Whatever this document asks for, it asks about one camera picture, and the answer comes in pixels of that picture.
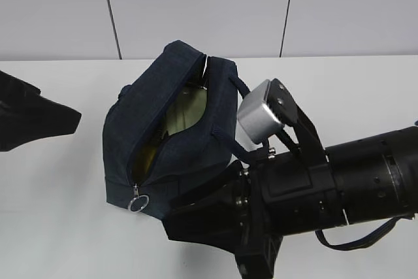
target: navy blue pouch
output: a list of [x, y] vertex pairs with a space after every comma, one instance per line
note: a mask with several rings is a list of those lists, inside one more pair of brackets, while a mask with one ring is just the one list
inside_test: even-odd
[[[146, 178], [135, 182], [135, 156], [152, 136], [170, 104], [186, 82], [204, 72], [207, 102], [202, 118], [193, 126], [166, 138], [158, 148]], [[103, 127], [103, 161], [107, 202], [128, 208], [135, 197], [147, 195], [144, 213], [162, 219], [170, 201], [222, 172], [231, 160], [238, 105], [237, 90], [249, 92], [238, 79], [234, 62], [208, 57], [182, 41], [167, 45], [163, 53], [132, 85], [122, 89]], [[141, 207], [141, 199], [134, 204]]]

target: white tabletop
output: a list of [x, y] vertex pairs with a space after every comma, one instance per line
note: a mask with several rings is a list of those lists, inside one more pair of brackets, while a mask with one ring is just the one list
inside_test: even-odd
[[[418, 119], [418, 56], [235, 61], [251, 88], [279, 78], [325, 146], [408, 127]], [[231, 254], [171, 242], [158, 220], [106, 204], [101, 149], [105, 114], [120, 88], [150, 63], [0, 62], [2, 71], [83, 114], [75, 135], [0, 154], [0, 278], [240, 277]], [[248, 146], [242, 130], [237, 133]], [[327, 235], [330, 242], [355, 240], [379, 224], [334, 229]], [[287, 237], [276, 278], [413, 278], [417, 227], [416, 221], [401, 221], [374, 247], [349, 253], [323, 247], [313, 233]]]

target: robotic arm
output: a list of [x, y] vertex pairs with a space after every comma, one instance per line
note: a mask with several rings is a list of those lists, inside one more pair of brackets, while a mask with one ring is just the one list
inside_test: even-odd
[[[255, 144], [277, 136], [289, 152], [244, 169], [235, 161], [173, 202], [169, 239], [235, 255], [243, 279], [270, 279], [283, 236], [315, 231], [335, 250], [367, 248], [418, 212], [418, 128], [323, 148], [313, 123], [277, 79], [243, 100], [238, 121]], [[298, 143], [284, 131], [295, 130]], [[358, 241], [331, 245], [323, 229], [392, 218]]]

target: cylindrical motor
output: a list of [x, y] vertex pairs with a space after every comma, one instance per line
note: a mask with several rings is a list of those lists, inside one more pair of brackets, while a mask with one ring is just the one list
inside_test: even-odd
[[327, 148], [349, 223], [418, 212], [418, 127]]
[[258, 169], [272, 232], [290, 235], [418, 212], [418, 127], [326, 149], [307, 168], [285, 153]]

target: black object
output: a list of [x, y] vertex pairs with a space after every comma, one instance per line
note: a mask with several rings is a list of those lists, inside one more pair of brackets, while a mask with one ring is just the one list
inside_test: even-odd
[[[282, 237], [316, 231], [335, 250], [367, 248], [401, 218], [418, 212], [418, 127], [324, 149], [314, 125], [278, 80], [269, 106], [293, 127], [290, 152], [239, 162], [210, 184], [179, 197], [163, 220], [169, 239], [207, 244], [235, 255], [245, 279], [270, 279]], [[370, 235], [331, 245], [323, 229], [393, 218]]]
[[40, 89], [0, 71], [0, 152], [32, 140], [73, 134], [81, 113], [40, 96]]

